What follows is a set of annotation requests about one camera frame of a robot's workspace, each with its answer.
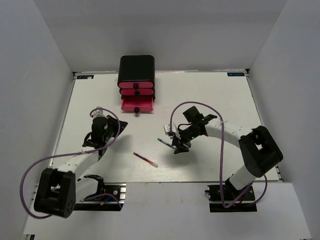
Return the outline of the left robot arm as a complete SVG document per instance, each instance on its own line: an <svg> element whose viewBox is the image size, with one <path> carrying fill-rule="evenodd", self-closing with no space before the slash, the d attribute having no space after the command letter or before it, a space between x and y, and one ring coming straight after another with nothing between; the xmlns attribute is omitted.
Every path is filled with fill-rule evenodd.
<svg viewBox="0 0 320 240"><path fill-rule="evenodd" d="M91 131L85 136L82 150L55 168L46 168L40 176L33 202L37 212L67 218L80 201L111 197L103 177L85 174L105 154L107 145L127 127L126 121L110 115L96 116Z"/></svg>

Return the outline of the pink drawer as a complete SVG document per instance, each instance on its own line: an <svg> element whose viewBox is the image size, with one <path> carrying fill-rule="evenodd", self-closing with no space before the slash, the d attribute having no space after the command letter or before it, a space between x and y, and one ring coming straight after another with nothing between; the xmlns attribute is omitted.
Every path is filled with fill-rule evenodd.
<svg viewBox="0 0 320 240"><path fill-rule="evenodd" d="M151 113L153 111L153 97L151 95L124 96L121 110L126 113Z"/></svg>
<svg viewBox="0 0 320 240"><path fill-rule="evenodd" d="M152 96L154 94L154 90L148 88L122 89L120 94L123 96Z"/></svg>
<svg viewBox="0 0 320 240"><path fill-rule="evenodd" d="M133 82L120 82L118 87L121 89L151 89L154 87L154 84L150 81L133 81Z"/></svg>

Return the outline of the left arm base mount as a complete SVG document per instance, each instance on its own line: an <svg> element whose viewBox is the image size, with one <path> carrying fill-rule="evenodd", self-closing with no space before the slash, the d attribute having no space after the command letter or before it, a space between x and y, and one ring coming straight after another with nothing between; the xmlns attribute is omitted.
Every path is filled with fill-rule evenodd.
<svg viewBox="0 0 320 240"><path fill-rule="evenodd" d="M119 212L125 203L126 183L105 183L97 193L80 200L75 211Z"/></svg>

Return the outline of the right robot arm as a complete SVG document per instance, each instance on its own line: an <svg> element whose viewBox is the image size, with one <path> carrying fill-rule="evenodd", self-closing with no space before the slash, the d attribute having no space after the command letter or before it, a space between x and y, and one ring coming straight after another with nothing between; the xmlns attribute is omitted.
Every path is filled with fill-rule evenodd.
<svg viewBox="0 0 320 240"><path fill-rule="evenodd" d="M265 126L245 128L227 123L214 114L204 116L195 106L183 112L187 123L182 129L173 121L164 126L166 135L172 140L174 153L186 153L191 141L199 136L220 139L240 149L243 166L224 184L226 195L236 200L254 180L261 178L283 160L283 154Z"/></svg>

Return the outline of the green pen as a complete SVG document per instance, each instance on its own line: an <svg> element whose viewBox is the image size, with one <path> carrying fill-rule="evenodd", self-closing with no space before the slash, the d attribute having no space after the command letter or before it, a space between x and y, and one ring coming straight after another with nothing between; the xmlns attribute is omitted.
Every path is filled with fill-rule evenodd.
<svg viewBox="0 0 320 240"><path fill-rule="evenodd" d="M171 148L171 149L174 149L174 148L175 148L175 147L174 147L174 146L172 146L170 143L168 143L168 142L166 142L166 141L162 140L161 138L157 138L157 140L158 140L160 143L162 143L162 144L166 145L167 147L169 147L169 148Z"/></svg>

